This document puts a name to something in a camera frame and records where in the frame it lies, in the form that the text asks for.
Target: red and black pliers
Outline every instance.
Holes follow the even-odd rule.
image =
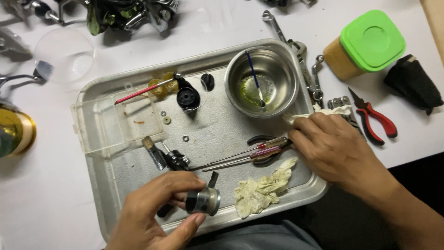
[[[395,124],[390,119],[385,117],[383,114],[376,112],[369,102],[364,102],[364,100],[359,98],[359,96],[357,96],[357,94],[355,94],[350,88],[349,90],[353,96],[353,99],[355,100],[355,106],[358,108],[356,112],[358,112],[358,114],[362,118],[364,133],[369,141],[377,146],[382,146],[385,144],[385,142],[381,138],[379,138],[375,134],[375,132],[373,132],[372,127],[370,127],[369,116],[375,118],[376,120],[378,120],[378,122],[382,124],[388,138],[395,138],[398,136],[398,130],[396,129]]]

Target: gold container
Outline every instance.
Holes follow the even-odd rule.
[[[0,108],[0,157],[25,153],[36,135],[36,125],[27,114]]]

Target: clear plastic bowl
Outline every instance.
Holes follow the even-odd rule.
[[[36,69],[51,82],[74,82],[94,66],[95,50],[80,31],[59,28],[46,33],[35,50]]]

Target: green lid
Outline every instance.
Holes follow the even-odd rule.
[[[402,56],[405,40],[387,14],[371,10],[347,25],[341,44],[357,66],[376,72]]]

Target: stainless steel bowl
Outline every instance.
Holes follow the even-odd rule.
[[[253,118],[271,118],[283,114],[296,100],[297,71],[286,51],[269,47],[248,49],[266,106],[261,108],[246,50],[237,54],[225,73],[225,91],[231,103]]]

